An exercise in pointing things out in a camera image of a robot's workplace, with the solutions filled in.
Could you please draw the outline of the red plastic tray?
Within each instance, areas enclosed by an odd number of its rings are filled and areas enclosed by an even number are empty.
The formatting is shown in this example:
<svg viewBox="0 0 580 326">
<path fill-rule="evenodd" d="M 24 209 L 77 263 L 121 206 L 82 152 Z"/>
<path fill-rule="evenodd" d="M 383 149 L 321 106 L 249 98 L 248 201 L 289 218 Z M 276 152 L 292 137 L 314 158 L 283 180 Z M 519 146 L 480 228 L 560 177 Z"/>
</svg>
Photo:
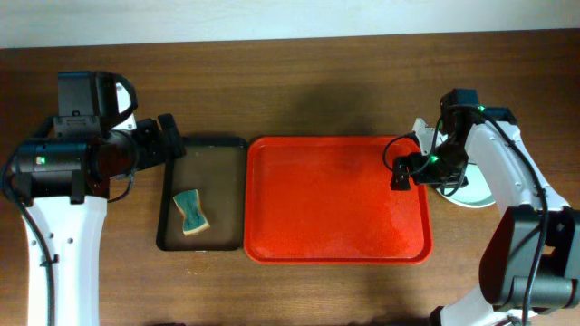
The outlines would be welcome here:
<svg viewBox="0 0 580 326">
<path fill-rule="evenodd" d="M 260 264 L 421 264 L 427 189 L 393 191 L 382 161 L 418 151 L 389 136 L 262 137 L 248 148 L 244 250 Z"/>
</svg>

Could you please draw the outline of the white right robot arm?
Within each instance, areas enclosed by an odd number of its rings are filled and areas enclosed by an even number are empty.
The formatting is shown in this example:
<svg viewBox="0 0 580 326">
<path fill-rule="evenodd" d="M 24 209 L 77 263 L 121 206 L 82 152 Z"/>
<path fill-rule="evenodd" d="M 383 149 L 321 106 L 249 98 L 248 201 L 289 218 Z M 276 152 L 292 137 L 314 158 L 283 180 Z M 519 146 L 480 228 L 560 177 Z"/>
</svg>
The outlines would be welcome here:
<svg viewBox="0 0 580 326">
<path fill-rule="evenodd" d="M 391 190 L 412 185 L 459 190 L 469 163 L 481 172 L 500 221 L 481 257 L 478 285 L 437 307 L 431 325 L 527 325 L 579 304 L 579 212 L 529 156 L 515 117 L 501 107 L 442 109 L 430 149 L 385 159 Z"/>
</svg>

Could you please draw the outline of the green yellow sponge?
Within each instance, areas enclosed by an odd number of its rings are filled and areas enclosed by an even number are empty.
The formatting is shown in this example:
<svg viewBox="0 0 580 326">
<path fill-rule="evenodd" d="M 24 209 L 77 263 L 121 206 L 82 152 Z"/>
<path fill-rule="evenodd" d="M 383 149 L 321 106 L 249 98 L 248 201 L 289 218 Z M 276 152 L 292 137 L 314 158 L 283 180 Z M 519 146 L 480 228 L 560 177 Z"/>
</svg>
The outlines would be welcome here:
<svg viewBox="0 0 580 326">
<path fill-rule="evenodd" d="M 210 228 L 197 189 L 181 192 L 173 197 L 173 201 L 183 217 L 183 235 L 193 236 Z"/>
</svg>

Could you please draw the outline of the dark brown tray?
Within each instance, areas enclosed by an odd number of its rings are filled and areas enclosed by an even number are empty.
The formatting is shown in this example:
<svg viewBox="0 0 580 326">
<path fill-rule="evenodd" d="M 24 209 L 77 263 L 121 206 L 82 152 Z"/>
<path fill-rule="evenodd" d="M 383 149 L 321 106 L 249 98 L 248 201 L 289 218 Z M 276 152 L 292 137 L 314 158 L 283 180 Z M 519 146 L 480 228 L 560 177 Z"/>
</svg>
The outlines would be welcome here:
<svg viewBox="0 0 580 326">
<path fill-rule="evenodd" d="M 184 138 L 185 155 L 165 166 L 157 247 L 170 251 L 235 251 L 243 244 L 247 142 L 239 137 Z M 209 228 L 182 231 L 173 197 L 197 190 Z"/>
</svg>

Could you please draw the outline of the light green plate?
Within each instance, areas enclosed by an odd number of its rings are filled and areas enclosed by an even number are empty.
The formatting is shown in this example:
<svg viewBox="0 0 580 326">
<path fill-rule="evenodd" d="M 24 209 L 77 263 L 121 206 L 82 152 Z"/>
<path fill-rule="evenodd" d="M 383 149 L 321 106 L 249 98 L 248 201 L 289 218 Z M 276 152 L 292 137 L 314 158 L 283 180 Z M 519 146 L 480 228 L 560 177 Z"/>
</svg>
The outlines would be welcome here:
<svg viewBox="0 0 580 326">
<path fill-rule="evenodd" d="M 466 208 L 484 208 L 496 203 L 485 178 L 475 163 L 468 164 L 464 180 L 468 181 L 466 186 L 461 187 L 452 196 L 444 196 L 444 198 L 457 206 Z"/>
</svg>

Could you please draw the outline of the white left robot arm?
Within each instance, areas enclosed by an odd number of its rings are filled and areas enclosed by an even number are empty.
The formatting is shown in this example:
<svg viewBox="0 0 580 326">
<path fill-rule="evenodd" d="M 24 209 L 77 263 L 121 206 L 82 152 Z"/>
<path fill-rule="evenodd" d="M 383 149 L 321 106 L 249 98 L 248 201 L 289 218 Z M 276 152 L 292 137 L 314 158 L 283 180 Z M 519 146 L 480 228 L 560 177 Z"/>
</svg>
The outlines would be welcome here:
<svg viewBox="0 0 580 326">
<path fill-rule="evenodd" d="M 97 116 L 51 117 L 10 157 L 3 187 L 25 222 L 30 325 L 97 325 L 99 256 L 110 187 L 184 155 L 171 114 L 115 129 Z"/>
</svg>

